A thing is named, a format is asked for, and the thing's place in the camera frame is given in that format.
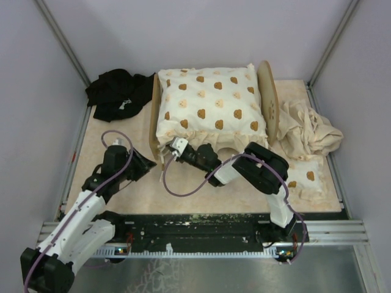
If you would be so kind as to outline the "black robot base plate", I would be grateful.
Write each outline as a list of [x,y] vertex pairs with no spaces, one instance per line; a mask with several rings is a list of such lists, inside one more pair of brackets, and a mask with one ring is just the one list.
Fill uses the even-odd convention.
[[167,244],[175,253],[261,252],[273,244],[309,241],[301,220],[281,228],[269,214],[123,215],[121,221],[111,242],[135,253],[162,252]]

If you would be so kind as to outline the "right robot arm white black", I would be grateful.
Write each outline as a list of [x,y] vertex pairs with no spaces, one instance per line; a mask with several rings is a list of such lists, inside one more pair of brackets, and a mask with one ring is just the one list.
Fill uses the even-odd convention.
[[266,195],[274,237],[285,242],[294,235],[294,212],[287,201],[289,164],[282,156],[251,142],[242,153],[222,162],[208,143],[196,150],[187,145],[176,160],[205,172],[205,179],[214,187],[245,179]]

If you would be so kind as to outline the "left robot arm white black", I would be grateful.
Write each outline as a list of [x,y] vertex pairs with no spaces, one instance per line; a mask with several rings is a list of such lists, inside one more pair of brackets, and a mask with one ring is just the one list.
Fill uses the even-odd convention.
[[81,267],[102,245],[124,240],[123,217],[103,209],[121,183],[138,181],[155,166],[134,148],[107,147],[69,212],[36,248],[22,252],[24,291],[68,292]]

